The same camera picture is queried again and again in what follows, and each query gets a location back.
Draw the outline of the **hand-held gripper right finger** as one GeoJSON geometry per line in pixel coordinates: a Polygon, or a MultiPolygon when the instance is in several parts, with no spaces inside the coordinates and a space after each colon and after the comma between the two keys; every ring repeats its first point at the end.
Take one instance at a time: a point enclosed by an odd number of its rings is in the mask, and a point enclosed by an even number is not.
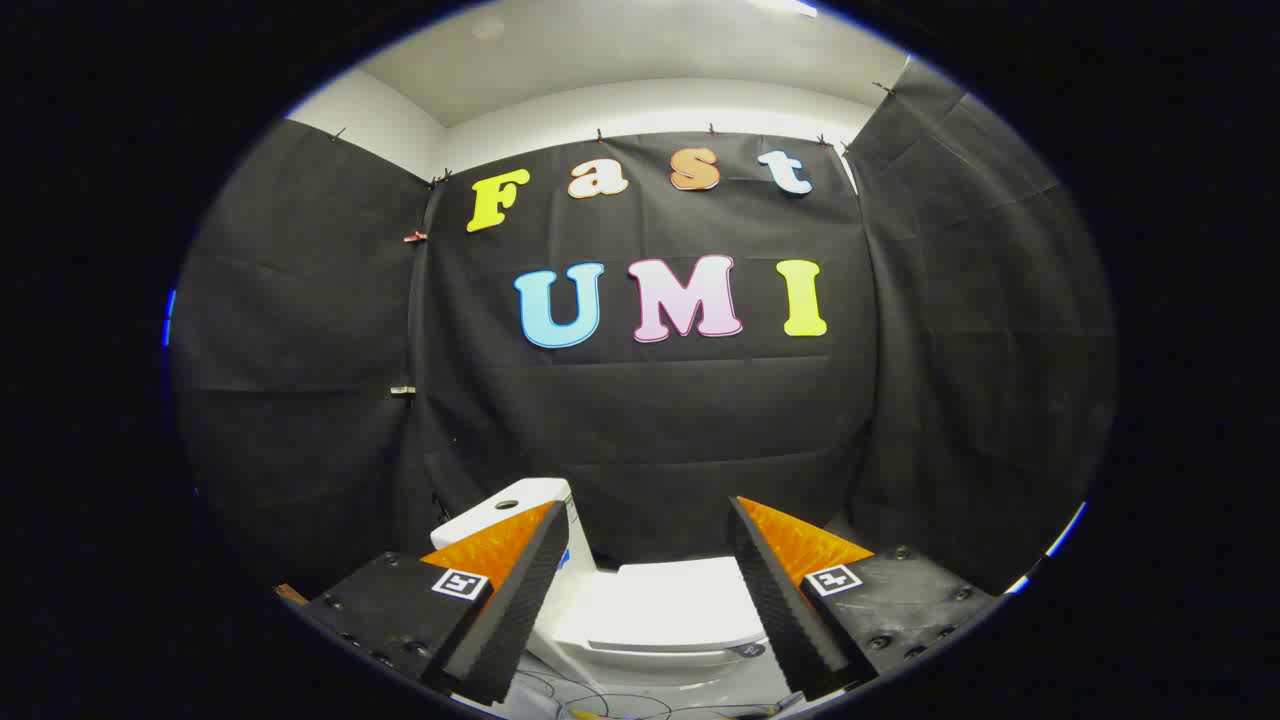
{"type": "Polygon", "coordinates": [[[877,553],[741,496],[728,536],[787,687],[809,701],[904,674],[1000,602],[913,547],[877,553]]]}

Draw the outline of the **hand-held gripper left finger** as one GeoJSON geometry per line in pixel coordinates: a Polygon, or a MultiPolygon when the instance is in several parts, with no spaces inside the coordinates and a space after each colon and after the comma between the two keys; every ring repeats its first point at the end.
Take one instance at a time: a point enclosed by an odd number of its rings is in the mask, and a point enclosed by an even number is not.
{"type": "Polygon", "coordinates": [[[493,705],[509,692],[568,536],[552,500],[420,559],[385,552],[298,611],[402,682],[493,705]]]}

